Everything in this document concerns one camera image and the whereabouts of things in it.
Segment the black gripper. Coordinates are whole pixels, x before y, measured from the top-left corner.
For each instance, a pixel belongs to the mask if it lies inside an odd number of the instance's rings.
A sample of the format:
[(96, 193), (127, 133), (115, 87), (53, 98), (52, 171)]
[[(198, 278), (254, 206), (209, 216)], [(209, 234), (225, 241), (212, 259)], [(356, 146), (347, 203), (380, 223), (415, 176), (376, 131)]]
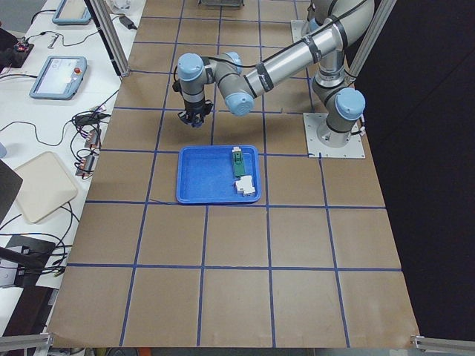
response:
[(178, 113), (181, 122), (190, 126), (201, 126), (204, 119), (212, 111), (212, 101), (202, 99), (199, 102), (184, 101), (185, 109)]

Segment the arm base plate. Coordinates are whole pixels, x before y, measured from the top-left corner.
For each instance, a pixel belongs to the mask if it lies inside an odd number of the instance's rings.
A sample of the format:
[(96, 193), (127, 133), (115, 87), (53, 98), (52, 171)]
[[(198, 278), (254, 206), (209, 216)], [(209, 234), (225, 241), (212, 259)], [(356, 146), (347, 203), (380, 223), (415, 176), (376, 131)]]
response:
[(332, 131), (327, 125), (327, 113), (304, 113), (307, 156), (329, 159), (364, 159), (365, 153), (358, 128), (354, 122), (346, 133)]
[(292, 32), (292, 42), (297, 43), (302, 37), (311, 33), (318, 28), (318, 25), (314, 19), (307, 20), (292, 20), (290, 22)]

